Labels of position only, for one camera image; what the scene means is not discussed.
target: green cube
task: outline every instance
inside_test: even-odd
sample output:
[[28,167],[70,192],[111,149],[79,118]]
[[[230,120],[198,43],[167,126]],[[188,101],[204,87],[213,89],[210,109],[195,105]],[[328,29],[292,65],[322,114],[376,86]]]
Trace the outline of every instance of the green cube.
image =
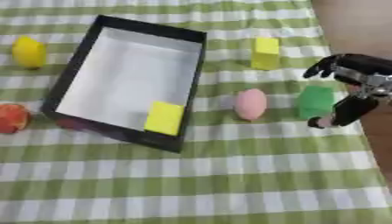
[[298,109],[301,119],[328,115],[333,111],[333,90],[330,87],[306,87],[299,95]]

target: yellow cube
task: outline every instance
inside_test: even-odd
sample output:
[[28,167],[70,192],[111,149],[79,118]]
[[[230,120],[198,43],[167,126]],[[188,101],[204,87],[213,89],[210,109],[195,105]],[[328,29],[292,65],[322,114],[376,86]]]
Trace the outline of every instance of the yellow cube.
[[176,136],[179,133],[184,106],[179,106],[163,101],[154,101],[144,124],[144,129]]
[[277,38],[255,38],[252,43],[250,65],[255,69],[279,68],[279,40]]

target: pink ball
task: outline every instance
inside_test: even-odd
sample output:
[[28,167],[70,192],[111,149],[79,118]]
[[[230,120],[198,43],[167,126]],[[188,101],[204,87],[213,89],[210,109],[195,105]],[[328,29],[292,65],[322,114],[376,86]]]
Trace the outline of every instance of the pink ball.
[[242,119],[254,121],[267,108],[267,97],[257,88],[240,92],[234,103],[234,110]]

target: block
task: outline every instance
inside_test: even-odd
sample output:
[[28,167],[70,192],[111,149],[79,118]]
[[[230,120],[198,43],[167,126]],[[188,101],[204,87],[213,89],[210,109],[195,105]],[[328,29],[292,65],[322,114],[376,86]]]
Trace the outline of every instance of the block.
[[329,87],[308,86],[298,97],[301,119],[326,116],[333,111],[333,90]]
[[277,38],[255,38],[252,43],[250,66],[262,70],[278,69],[279,40]]
[[179,133],[184,106],[163,101],[154,101],[144,124],[144,129],[152,132],[176,136]]

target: robotic hand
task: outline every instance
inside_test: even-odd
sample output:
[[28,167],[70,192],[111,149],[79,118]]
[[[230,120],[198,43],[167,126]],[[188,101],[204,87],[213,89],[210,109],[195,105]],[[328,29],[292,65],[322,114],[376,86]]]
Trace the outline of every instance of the robotic hand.
[[346,126],[375,109],[380,99],[392,101],[392,61],[362,54],[336,54],[323,58],[310,67],[304,78],[321,73],[322,78],[334,73],[334,79],[359,87],[356,92],[333,106],[325,117],[313,117],[310,127],[323,129]]

